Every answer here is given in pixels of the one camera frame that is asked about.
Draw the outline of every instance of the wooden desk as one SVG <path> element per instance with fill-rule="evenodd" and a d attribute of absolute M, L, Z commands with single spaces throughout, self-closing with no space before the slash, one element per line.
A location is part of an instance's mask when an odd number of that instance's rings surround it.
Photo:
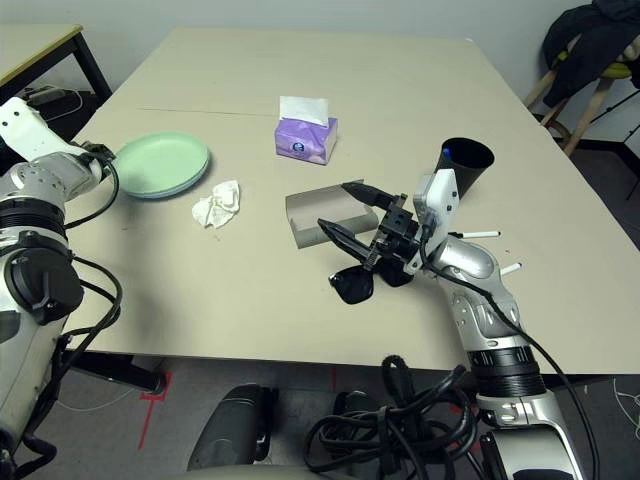
<path fill-rule="evenodd" d="M 0 103 L 72 53 L 96 95 L 106 101 L 111 89 L 81 32 L 81 25 L 0 24 Z"/>
<path fill-rule="evenodd" d="M 275 155 L 280 94 L 330 99 L 340 126 L 328 166 Z M 286 195 L 363 177 L 411 194 L 442 142 L 466 136 L 488 145 L 496 162 L 461 202 L 455 229 L 503 232 L 478 243 L 502 265 L 524 263 L 505 283 L 528 331 L 568 373 L 640 373 L 640 254 L 475 44 L 178 29 L 78 140 L 115 151 L 160 130 L 204 141 L 213 167 L 175 198 L 121 194 L 69 232 L 72 248 L 125 288 L 123 315 L 95 350 L 363 365 L 398 353 L 426 369 L 464 362 L 433 281 L 421 275 L 392 289 L 376 278 L 372 299 L 344 304 L 327 277 L 354 260 L 330 243 L 298 250 L 284 206 Z M 204 230 L 191 206 L 228 179 L 240 183 L 240 212 Z M 71 202 L 68 218 L 99 207 L 109 189 L 105 182 Z M 106 308 L 88 293 L 69 328 Z"/>

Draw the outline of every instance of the crumpled tissue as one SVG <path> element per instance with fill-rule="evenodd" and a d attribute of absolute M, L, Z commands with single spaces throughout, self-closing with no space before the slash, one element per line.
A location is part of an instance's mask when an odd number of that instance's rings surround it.
<path fill-rule="evenodd" d="M 229 180 L 213 187 L 211 193 L 196 202 L 191 214 L 203 227 L 220 228 L 240 210 L 240 187 L 236 180 Z"/>

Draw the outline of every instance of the floor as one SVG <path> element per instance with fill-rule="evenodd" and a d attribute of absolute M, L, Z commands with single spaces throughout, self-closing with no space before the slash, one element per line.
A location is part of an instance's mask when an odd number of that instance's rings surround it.
<path fill-rule="evenodd" d="M 633 174 L 609 153 L 577 151 L 573 161 L 640 248 L 640 189 L 625 200 L 635 181 Z M 331 411 L 336 392 L 359 389 L 384 398 L 379 371 L 373 367 L 148 357 L 139 361 L 170 373 L 164 401 L 152 404 L 125 386 L 70 373 L 60 396 L 64 406 L 56 405 L 38 431 L 57 445 L 58 457 L 31 478 L 155 480 L 182 472 L 217 403 L 231 388 L 246 382 L 281 390 L 276 430 L 266 460 L 273 464 L 302 463 L 304 435 L 314 421 Z M 426 387 L 441 376 L 420 371 L 416 384 Z M 640 393 L 640 376 L 619 377 L 617 389 Z M 599 439 L 601 478 L 640 478 L 640 439 L 635 438 L 634 427 L 616 403 L 612 379 L 580 387 L 578 393 Z M 577 415 L 565 392 L 558 392 L 558 397 L 578 453 L 588 459 Z M 633 400 L 621 401 L 638 419 L 640 409 Z M 28 455 L 21 451 L 19 458 L 24 460 Z M 464 461 L 457 466 L 458 478 L 476 478 Z M 432 478 L 441 475 L 436 473 Z"/>

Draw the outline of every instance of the white tissue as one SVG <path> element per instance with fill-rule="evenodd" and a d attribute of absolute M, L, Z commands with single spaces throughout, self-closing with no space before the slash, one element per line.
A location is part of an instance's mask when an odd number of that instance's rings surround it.
<path fill-rule="evenodd" d="M 329 100 L 326 98 L 280 97 L 280 118 L 302 120 L 329 126 Z"/>
<path fill-rule="evenodd" d="M 211 193 L 196 202 L 191 214 L 203 227 L 220 228 L 240 210 L 240 187 L 237 181 L 229 180 L 213 187 Z"/>

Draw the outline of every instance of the chair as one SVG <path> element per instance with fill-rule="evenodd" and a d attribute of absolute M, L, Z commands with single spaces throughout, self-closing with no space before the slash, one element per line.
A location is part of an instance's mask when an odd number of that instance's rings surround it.
<path fill-rule="evenodd" d="M 569 53 L 578 42 L 579 38 L 580 36 L 577 36 L 576 38 L 571 40 L 571 42 L 569 42 L 569 44 L 567 45 L 567 50 L 561 52 L 558 55 L 556 65 L 567 59 Z M 616 58 L 615 62 L 609 65 L 609 67 L 607 67 L 607 69 L 602 72 L 602 74 L 600 74 L 598 86 L 593 92 L 587 108 L 582 113 L 580 120 L 578 120 L 578 124 L 576 125 L 573 133 L 569 134 L 568 130 L 557 121 L 558 115 L 560 115 L 560 112 L 562 112 L 564 107 L 569 102 L 569 98 L 559 102 L 546 115 L 542 117 L 542 119 L 540 120 L 540 125 L 546 128 L 554 128 L 563 136 L 561 146 L 567 156 L 571 155 L 575 150 L 578 142 L 584 135 L 584 132 L 586 132 L 587 128 L 589 127 L 591 120 L 593 120 L 593 118 L 596 116 L 596 113 L 598 112 L 598 109 L 602 106 L 604 99 L 606 98 L 609 90 L 611 89 L 611 86 L 613 85 L 613 82 L 616 80 L 622 80 L 631 77 L 631 70 L 629 69 L 627 63 L 638 59 L 638 57 L 640 57 L 640 35 L 638 35 L 633 40 L 633 42 L 631 42 L 629 46 L 625 48 L 624 52 Z M 524 99 L 525 107 L 531 110 L 531 107 L 535 105 L 536 100 L 538 100 L 538 98 L 551 86 L 556 78 L 556 74 L 556 68 L 553 68 L 540 79 L 536 86 L 533 87 L 533 90 L 531 90 L 531 92 L 529 92 L 529 94 Z"/>

